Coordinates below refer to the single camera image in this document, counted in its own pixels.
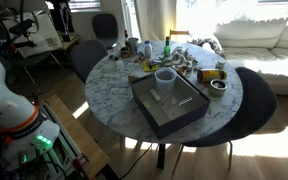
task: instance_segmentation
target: box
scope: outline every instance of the box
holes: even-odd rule
[[[210,99],[180,74],[171,98],[165,98],[157,89],[154,74],[132,81],[131,88],[135,102],[159,139],[204,117],[210,105]]]

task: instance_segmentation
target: tin can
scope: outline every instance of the tin can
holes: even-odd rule
[[[199,82],[211,82],[213,79],[226,79],[227,72],[220,69],[199,69],[197,79]]]

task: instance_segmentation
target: floor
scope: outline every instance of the floor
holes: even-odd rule
[[[29,69],[36,88],[21,69],[8,74],[8,86],[16,94],[33,100],[32,92],[43,100],[57,94],[74,113],[85,103],[84,84],[68,64],[64,72],[56,64],[44,63]],[[109,155],[110,165],[119,177],[125,175],[150,143],[120,136],[103,126],[87,109],[77,118]],[[167,146],[164,170],[156,168],[157,145],[138,161],[124,179],[288,179],[288,96],[278,96],[278,107],[271,120],[256,134],[234,141],[231,171],[227,171],[227,144],[209,148],[184,148],[175,173],[172,173],[179,144]]]

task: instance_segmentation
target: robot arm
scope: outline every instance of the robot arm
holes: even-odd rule
[[[5,84],[5,74],[0,62],[0,134],[10,140],[1,164],[4,170],[12,171],[51,149],[59,126],[25,97],[11,92]]]

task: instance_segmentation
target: marble tabletop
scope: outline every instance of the marble tabletop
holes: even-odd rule
[[[152,42],[152,58],[163,57],[165,42]],[[218,61],[225,61],[217,54],[187,43],[170,42],[171,49],[181,46],[187,49],[198,61],[198,67],[214,68]],[[145,73],[140,63],[134,63],[136,57],[123,59],[124,68],[119,69],[109,55],[104,57],[90,72],[85,84],[85,96],[90,110],[108,128],[139,141],[155,143],[183,143],[197,140],[214,133],[228,123],[239,109],[243,87],[235,69],[226,63],[227,90],[222,97],[214,97],[208,93],[208,87],[199,83],[196,72],[192,71],[186,78],[201,90],[210,100],[210,106],[203,118],[179,129],[178,131],[158,139],[148,121],[143,116],[133,99],[128,76],[142,77]]]

